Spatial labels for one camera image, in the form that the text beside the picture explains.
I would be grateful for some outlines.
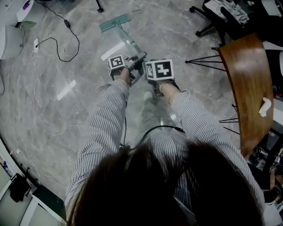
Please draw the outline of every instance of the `white bin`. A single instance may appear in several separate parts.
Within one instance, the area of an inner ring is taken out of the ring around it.
[[[0,31],[0,59],[8,59],[20,54],[23,48],[22,31],[5,25]]]
[[[35,23],[40,22],[46,12],[44,6],[34,0],[30,0],[29,4],[30,5],[25,10],[23,10],[23,7],[21,7],[17,12],[18,21],[31,21]]]

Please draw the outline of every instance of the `chair wheel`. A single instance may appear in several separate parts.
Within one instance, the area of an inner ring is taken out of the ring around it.
[[[200,37],[201,36],[201,33],[199,31],[197,31],[196,33],[196,36]]]

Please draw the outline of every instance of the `dark hair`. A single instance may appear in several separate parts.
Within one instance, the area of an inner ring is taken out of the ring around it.
[[[150,145],[105,157],[69,206],[69,226],[184,225],[174,191],[181,175],[198,224],[263,225],[243,175],[208,144],[159,161]]]

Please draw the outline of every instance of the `person's left arm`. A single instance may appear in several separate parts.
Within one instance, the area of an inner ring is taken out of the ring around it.
[[[86,126],[80,134],[78,159],[67,195],[88,178],[103,157],[119,150],[129,83],[129,71],[123,69],[120,79],[97,88],[100,96],[93,104]]]

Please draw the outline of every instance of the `green mop head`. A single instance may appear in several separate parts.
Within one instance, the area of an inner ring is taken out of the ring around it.
[[[131,20],[130,15],[124,14],[122,16],[116,17],[115,19],[109,20],[108,22],[101,24],[99,27],[101,29],[101,32],[104,32],[104,31],[107,31],[107,30],[109,30],[113,27],[116,27],[116,25],[126,23],[130,20]]]

